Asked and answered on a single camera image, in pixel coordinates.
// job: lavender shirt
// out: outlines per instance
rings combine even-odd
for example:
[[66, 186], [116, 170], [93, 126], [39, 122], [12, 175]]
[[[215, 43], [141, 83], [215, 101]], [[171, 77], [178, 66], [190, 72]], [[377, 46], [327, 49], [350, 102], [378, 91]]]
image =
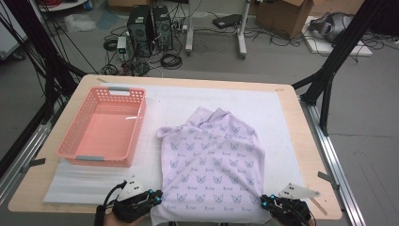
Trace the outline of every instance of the lavender shirt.
[[186, 124], [162, 127], [162, 203], [152, 225], [168, 221], [265, 223], [264, 150], [250, 126], [221, 109], [199, 108]]

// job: electronic device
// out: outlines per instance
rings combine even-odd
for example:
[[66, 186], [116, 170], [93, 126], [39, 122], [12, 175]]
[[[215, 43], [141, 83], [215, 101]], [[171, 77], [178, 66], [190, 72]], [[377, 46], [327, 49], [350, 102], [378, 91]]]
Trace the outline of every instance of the electronic device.
[[285, 226], [310, 226], [311, 211], [306, 202], [300, 199], [318, 196], [320, 196], [318, 191], [290, 183], [279, 192], [279, 197], [262, 195], [261, 207]]
[[171, 20], [167, 6], [155, 6], [152, 8], [155, 36], [158, 43], [158, 50], [173, 49]]
[[327, 12], [322, 18], [311, 20], [310, 31], [317, 31], [327, 41], [335, 44], [349, 26], [352, 18], [342, 12]]
[[118, 44], [117, 44], [118, 54], [120, 56], [121, 61], [126, 61], [129, 59], [129, 51], [127, 48], [127, 38], [124, 36], [118, 37]]
[[127, 21], [134, 55], [150, 57], [151, 42], [154, 39], [151, 8], [148, 5], [135, 5]]
[[229, 26], [239, 25], [242, 16], [240, 14], [233, 14], [230, 16], [220, 17], [212, 20], [212, 23], [219, 29], [224, 29]]
[[[109, 197], [115, 190], [121, 188], [118, 197], [108, 202]], [[161, 190], [147, 190], [142, 188], [138, 181], [130, 181], [116, 185], [105, 198], [104, 204], [97, 206], [94, 219], [95, 226], [104, 225], [105, 210], [112, 207], [112, 212], [118, 220], [125, 223], [132, 223], [138, 218], [150, 213], [150, 210], [162, 202]]]

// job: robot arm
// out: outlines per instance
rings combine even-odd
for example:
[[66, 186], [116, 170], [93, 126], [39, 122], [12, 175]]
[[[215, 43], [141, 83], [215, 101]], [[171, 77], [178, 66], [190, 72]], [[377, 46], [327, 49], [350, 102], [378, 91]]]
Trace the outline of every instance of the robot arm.
[[271, 195], [261, 196], [261, 207], [285, 226], [309, 226], [311, 211], [301, 200], [290, 200]]
[[[122, 188], [118, 197], [108, 202], [112, 193]], [[161, 203], [161, 190], [144, 191], [138, 182], [126, 182], [115, 186], [107, 195], [104, 204], [97, 206], [94, 226], [103, 226], [105, 210], [112, 207], [112, 212], [118, 220], [131, 223], [138, 218], [150, 213], [151, 208]]]

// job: wooden table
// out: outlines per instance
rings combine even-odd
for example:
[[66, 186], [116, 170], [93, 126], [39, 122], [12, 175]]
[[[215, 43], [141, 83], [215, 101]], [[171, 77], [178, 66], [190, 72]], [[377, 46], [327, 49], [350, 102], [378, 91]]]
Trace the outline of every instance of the wooden table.
[[331, 184], [317, 176], [317, 172], [326, 173], [321, 157], [313, 140], [311, 130], [294, 89], [289, 85], [258, 84], [242, 82], [223, 82], [208, 80], [167, 79], [148, 77], [122, 77], [106, 75], [87, 75], [80, 82], [77, 90], [62, 112], [51, 134], [41, 148], [37, 159], [45, 158], [43, 165], [32, 167], [25, 175], [13, 198], [8, 204], [10, 211], [16, 212], [48, 212], [48, 213], [94, 213], [94, 205], [54, 204], [42, 202], [50, 186], [59, 157], [56, 149], [72, 123], [80, 104], [88, 90], [102, 83], [139, 84], [151, 86], [241, 89], [276, 92], [279, 96], [282, 111], [289, 129], [295, 154], [307, 188], [321, 192], [315, 198], [318, 204], [311, 202], [311, 211], [316, 219], [339, 219], [341, 208], [337, 202]]

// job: cardboard box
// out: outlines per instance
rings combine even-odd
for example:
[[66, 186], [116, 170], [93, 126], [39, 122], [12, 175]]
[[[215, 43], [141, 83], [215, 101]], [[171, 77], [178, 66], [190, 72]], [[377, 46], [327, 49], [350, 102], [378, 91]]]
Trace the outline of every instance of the cardboard box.
[[108, 0], [108, 6], [116, 10], [132, 10], [134, 5], [150, 5], [153, 0]]
[[314, 6], [311, 9], [311, 16], [321, 17], [326, 12], [340, 11], [349, 15], [355, 15], [364, 0], [326, 0], [319, 6]]
[[279, 0], [262, 2], [256, 14], [256, 24], [289, 39], [300, 34], [313, 5], [325, 0]]

